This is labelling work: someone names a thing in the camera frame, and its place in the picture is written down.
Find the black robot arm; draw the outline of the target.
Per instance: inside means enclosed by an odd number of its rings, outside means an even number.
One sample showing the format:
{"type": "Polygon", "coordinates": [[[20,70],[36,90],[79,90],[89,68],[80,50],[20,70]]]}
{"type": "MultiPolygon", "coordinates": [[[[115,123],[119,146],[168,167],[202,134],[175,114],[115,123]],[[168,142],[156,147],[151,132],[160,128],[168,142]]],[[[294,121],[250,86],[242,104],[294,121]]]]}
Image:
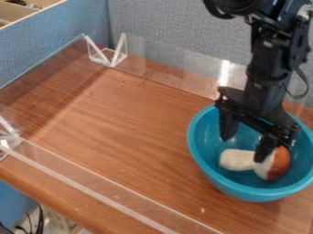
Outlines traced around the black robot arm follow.
{"type": "Polygon", "coordinates": [[[262,134],[254,161],[262,162],[277,147],[291,147],[301,130],[282,108],[290,94],[291,75],[303,72],[313,0],[203,0],[207,12],[219,19],[245,18],[250,25],[251,61],[245,89],[221,86],[215,106],[221,113],[221,139],[235,136],[243,123],[262,134]]]}

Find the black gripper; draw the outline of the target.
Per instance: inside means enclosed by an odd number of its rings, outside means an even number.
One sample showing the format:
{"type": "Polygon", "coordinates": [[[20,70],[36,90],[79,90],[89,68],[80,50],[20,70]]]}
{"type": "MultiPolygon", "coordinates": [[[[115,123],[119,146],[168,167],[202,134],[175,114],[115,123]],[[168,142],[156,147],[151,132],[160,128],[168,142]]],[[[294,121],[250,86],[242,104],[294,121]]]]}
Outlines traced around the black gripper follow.
{"type": "Polygon", "coordinates": [[[230,87],[218,87],[221,96],[215,100],[219,109],[221,139],[226,142],[237,133],[242,122],[262,134],[254,151],[254,162],[261,163],[279,145],[291,148],[295,134],[302,131],[299,123],[286,113],[279,104],[266,115],[249,109],[243,91],[230,87]]]}

